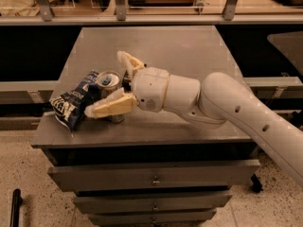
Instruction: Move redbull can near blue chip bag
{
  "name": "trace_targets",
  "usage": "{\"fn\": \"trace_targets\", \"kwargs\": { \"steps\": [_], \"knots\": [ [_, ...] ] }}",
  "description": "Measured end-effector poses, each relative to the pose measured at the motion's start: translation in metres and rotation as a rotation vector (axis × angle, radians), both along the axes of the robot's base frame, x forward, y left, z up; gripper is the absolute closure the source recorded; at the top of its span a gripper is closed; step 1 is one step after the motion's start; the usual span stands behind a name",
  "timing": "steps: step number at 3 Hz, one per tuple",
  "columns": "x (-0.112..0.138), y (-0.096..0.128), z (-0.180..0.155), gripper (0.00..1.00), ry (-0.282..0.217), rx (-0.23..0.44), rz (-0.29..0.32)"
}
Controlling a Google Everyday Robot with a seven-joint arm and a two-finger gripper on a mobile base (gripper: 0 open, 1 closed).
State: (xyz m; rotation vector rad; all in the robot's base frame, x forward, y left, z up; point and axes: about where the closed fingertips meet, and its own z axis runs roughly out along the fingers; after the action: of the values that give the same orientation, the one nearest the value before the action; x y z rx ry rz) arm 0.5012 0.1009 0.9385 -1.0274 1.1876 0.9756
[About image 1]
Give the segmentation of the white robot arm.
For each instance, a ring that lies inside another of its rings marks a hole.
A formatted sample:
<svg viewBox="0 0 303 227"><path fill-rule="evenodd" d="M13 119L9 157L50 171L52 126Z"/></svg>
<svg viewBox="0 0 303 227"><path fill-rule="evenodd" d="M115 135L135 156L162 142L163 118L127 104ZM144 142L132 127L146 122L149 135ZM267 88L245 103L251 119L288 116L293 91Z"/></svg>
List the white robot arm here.
<svg viewBox="0 0 303 227"><path fill-rule="evenodd" d="M303 131L264 105L245 83L221 72L202 81L175 76L164 69L146 67L125 51L119 51L117 59L126 69L131 91L116 88L118 76L114 73L99 74L98 86L112 92L86 107L86 116L105 118L138 107L155 113L164 110L188 122L213 127L229 121L303 186Z"/></svg>

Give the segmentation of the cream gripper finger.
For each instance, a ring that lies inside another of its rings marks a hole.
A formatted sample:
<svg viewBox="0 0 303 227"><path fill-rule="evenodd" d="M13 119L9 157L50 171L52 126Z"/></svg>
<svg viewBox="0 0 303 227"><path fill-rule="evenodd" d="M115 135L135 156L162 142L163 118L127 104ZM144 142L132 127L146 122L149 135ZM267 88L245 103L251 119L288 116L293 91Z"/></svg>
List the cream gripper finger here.
<svg viewBox="0 0 303 227"><path fill-rule="evenodd" d="M133 79L135 73L145 67L145 63L143 61L125 51L118 51L117 59L126 69L130 79Z"/></svg>
<svg viewBox="0 0 303 227"><path fill-rule="evenodd" d="M104 118L112 115L130 113L138 102L133 93L125 93L119 88L92 105L85 108L84 114L89 118Z"/></svg>

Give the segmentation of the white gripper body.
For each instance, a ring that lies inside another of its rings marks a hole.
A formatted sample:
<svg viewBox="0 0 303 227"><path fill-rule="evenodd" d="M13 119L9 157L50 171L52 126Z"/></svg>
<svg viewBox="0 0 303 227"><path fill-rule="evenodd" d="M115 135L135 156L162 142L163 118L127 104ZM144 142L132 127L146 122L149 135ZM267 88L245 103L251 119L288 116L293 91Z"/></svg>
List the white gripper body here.
<svg viewBox="0 0 303 227"><path fill-rule="evenodd" d="M168 83L169 72L167 70L154 67L139 70L131 83L138 107L143 111L160 112L163 108Z"/></svg>

